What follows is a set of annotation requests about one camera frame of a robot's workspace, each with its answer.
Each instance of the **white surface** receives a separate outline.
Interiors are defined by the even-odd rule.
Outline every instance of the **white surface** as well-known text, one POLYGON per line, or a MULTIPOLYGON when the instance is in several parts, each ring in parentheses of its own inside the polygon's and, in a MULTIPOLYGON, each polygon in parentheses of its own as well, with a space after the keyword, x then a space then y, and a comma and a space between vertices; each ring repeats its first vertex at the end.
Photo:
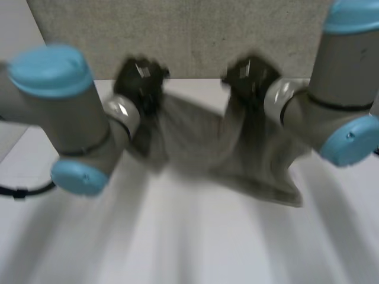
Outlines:
MULTIPOLYGON (((97 87, 104 97, 110 83, 97 87)), ((223 96, 212 82, 197 92, 223 96)), ((0 183, 42 183, 55 158, 29 128, 0 164, 0 183)), ((378 283, 378 165, 295 162, 305 200, 295 209, 170 168, 152 175, 125 154, 98 198, 0 199, 0 283, 378 283)))
MULTIPOLYGON (((0 61, 42 44, 44 41, 26 0, 0 0, 0 61)), ((0 122, 0 162, 25 130, 23 125, 0 122)))

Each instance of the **light blue joint cap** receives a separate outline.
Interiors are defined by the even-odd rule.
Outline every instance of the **light blue joint cap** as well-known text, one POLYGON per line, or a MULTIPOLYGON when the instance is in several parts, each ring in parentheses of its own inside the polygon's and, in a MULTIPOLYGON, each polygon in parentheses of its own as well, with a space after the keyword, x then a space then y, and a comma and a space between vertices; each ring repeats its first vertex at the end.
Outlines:
POLYGON ((53 182, 62 189, 77 195, 98 195, 109 181, 109 177, 86 164, 59 160, 52 167, 53 182))
POLYGON ((324 32, 356 34, 379 29, 379 0, 338 0, 329 10, 324 32))
POLYGON ((63 44, 22 53, 9 63, 8 76, 20 90, 42 99, 72 98, 93 84, 82 53, 63 44))
POLYGON ((379 144, 379 119, 357 118, 336 130, 325 142, 320 155, 336 166, 349 166, 365 159, 379 144))

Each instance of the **gray backdrop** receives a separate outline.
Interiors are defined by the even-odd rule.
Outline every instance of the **gray backdrop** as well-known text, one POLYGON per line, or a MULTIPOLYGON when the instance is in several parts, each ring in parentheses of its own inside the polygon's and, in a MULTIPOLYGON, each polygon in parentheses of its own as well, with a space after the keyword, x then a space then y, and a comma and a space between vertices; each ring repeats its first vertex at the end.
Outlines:
POLYGON ((288 75, 310 76, 332 0, 28 0, 46 42, 79 47, 97 79, 127 54, 168 65, 173 78, 217 78, 257 49, 288 75))

